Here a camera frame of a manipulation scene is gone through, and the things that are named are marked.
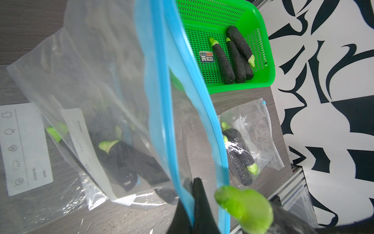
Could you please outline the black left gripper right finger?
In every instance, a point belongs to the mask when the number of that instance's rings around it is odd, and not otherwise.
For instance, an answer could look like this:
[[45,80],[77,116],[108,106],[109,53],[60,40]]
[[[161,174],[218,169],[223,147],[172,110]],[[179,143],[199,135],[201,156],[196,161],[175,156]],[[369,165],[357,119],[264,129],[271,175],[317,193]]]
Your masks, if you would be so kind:
[[219,234],[220,231],[214,221],[210,205],[200,178],[193,181],[193,197],[195,199],[193,234]]

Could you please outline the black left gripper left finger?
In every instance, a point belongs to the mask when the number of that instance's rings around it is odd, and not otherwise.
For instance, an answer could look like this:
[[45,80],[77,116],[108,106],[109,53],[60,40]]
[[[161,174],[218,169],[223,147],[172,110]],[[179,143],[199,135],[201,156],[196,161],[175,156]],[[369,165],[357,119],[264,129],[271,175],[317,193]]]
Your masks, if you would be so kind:
[[173,220],[167,234],[192,234],[192,227],[187,212],[179,199]]

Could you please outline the lifted clear zip-top bag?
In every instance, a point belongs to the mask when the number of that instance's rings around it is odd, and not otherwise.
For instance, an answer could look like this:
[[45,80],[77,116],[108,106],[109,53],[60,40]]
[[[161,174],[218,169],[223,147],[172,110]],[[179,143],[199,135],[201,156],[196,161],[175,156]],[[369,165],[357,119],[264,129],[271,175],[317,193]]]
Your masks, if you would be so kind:
[[[266,167],[275,170],[284,167],[273,140],[271,119],[266,101],[263,98],[233,107],[220,114],[218,120],[220,127],[221,123],[225,122],[230,127],[239,130],[243,136],[247,149],[259,168],[257,175],[251,174],[253,182]],[[249,187],[241,185],[231,171],[230,175],[237,186]]]

